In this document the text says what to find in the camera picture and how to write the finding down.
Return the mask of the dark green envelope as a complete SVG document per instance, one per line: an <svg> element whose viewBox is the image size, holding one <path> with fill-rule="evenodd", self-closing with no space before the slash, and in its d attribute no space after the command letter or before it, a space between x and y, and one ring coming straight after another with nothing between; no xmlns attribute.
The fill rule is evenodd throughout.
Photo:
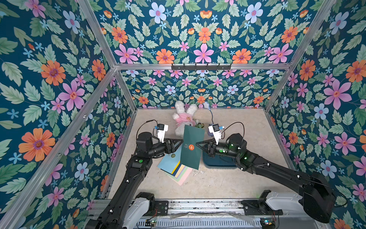
<svg viewBox="0 0 366 229"><path fill-rule="evenodd" d="M192 169L199 169L202 149L196 146L197 142L204 140L205 130L193 126L185 126L184 142L181 150L181 164Z"/></svg>

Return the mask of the light blue envelope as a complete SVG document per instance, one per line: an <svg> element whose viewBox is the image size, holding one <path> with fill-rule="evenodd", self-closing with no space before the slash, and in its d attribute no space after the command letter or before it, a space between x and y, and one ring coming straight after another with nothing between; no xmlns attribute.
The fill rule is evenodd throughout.
<svg viewBox="0 0 366 229"><path fill-rule="evenodd" d="M177 170L181 166L181 152L182 147L179 147L174 153L166 154L157 167L160 170L175 176Z"/></svg>

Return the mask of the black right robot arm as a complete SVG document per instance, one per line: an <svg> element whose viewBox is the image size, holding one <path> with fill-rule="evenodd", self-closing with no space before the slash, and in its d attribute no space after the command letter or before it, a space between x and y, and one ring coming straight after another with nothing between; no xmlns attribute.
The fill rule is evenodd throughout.
<svg viewBox="0 0 366 229"><path fill-rule="evenodd" d="M336 196L325 176L317 172L311 175L285 168L247 149L247 142L239 133L232 134L224 143L215 139L197 142L196 146L209 156L228 156L244 172L266 177L293 190L302 198L299 204L305 213L321 223L329 223Z"/></svg>

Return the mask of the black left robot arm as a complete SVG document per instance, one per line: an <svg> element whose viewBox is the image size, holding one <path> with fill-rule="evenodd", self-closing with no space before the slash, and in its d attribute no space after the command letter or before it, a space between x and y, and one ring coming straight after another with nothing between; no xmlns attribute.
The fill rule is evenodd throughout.
<svg viewBox="0 0 366 229"><path fill-rule="evenodd" d="M167 138L154 144L154 138L158 139L149 132L137 136L135 153L126 165L121 185L98 219L87 222L87 229L133 229L143 215L153 210L153 194L132 200L133 195L145 179L153 159L176 152L184 142L183 139Z"/></svg>

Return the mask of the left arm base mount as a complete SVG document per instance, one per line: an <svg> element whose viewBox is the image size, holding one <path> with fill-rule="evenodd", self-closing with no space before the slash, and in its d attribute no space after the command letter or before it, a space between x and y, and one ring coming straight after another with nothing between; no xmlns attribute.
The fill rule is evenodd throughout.
<svg viewBox="0 0 366 229"><path fill-rule="evenodd" d="M143 216L147 216L148 221L156 216L167 216L168 207L169 201L156 200L154 194L140 192L127 210L123 229L133 229Z"/></svg>

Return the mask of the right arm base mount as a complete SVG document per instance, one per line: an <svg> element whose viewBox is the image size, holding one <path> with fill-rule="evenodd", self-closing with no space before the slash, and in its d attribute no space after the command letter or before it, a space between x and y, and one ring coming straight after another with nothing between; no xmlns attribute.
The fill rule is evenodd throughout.
<svg viewBox="0 0 366 229"><path fill-rule="evenodd" d="M259 198L249 198L240 201L247 216L305 216L300 204L302 197L297 193L278 193L264 190Z"/></svg>

